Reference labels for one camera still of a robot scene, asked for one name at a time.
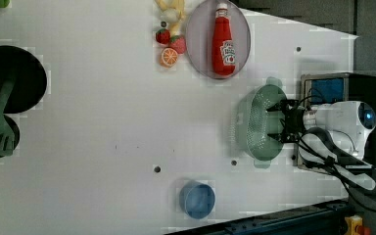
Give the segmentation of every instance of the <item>toy fruit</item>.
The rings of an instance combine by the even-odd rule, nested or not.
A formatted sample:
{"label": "toy fruit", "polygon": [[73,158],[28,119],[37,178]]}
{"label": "toy fruit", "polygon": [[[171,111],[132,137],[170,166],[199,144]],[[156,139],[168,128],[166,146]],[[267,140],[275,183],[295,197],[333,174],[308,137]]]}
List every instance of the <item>toy fruit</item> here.
{"label": "toy fruit", "polygon": [[182,22],[185,20],[185,0],[173,0],[168,6],[164,0],[155,0],[161,8],[162,19],[170,24],[169,32],[171,36],[178,34]]}
{"label": "toy fruit", "polygon": [[178,61],[178,53],[172,48],[165,48],[161,52],[161,66],[171,68]]}
{"label": "toy fruit", "polygon": [[169,43],[169,39],[170,39],[169,31],[166,28],[161,28],[159,31],[157,31],[156,39],[161,44]]}
{"label": "toy fruit", "polygon": [[183,36],[172,36],[170,38],[169,47],[174,49],[178,54],[184,54],[187,50],[185,38]]}

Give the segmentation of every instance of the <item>plate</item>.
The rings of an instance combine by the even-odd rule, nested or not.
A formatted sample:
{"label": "plate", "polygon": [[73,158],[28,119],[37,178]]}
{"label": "plate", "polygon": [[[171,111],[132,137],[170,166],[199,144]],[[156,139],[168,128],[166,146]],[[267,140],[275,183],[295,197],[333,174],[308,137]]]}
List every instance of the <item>plate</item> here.
{"label": "plate", "polygon": [[194,68],[211,78],[227,78],[213,72],[212,36],[215,24],[215,11],[218,3],[226,3],[230,16],[231,36],[236,51],[236,70],[234,76],[246,64],[250,54],[251,35],[249,24],[240,9],[226,0],[207,0],[192,13],[186,28],[187,52]]}

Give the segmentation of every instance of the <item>screen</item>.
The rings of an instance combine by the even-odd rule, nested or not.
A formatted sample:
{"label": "screen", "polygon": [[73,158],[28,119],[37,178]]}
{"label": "screen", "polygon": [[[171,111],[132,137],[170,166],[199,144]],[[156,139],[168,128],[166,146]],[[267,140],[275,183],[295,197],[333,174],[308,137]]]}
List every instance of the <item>screen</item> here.
{"label": "screen", "polygon": [[326,103],[335,103],[344,101],[344,80],[342,78],[316,79],[311,81],[311,92],[308,95],[316,95],[310,103],[313,105]]}

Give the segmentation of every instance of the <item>black frying pan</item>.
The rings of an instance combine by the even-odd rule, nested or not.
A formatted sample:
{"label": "black frying pan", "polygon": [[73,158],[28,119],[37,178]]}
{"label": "black frying pan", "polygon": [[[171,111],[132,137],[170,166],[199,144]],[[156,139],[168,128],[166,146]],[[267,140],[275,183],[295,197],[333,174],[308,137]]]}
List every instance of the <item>black frying pan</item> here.
{"label": "black frying pan", "polygon": [[0,46],[0,90],[15,65],[18,75],[5,114],[22,113],[34,107],[47,88],[45,69],[32,54],[18,47]]}

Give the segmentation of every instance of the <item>white bottle cap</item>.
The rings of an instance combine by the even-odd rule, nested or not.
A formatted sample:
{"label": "white bottle cap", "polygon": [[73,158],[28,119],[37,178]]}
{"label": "white bottle cap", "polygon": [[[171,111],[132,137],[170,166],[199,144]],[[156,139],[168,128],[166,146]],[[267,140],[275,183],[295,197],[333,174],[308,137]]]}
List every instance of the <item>white bottle cap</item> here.
{"label": "white bottle cap", "polygon": [[216,8],[217,9],[228,9],[228,5],[226,3],[218,3]]}

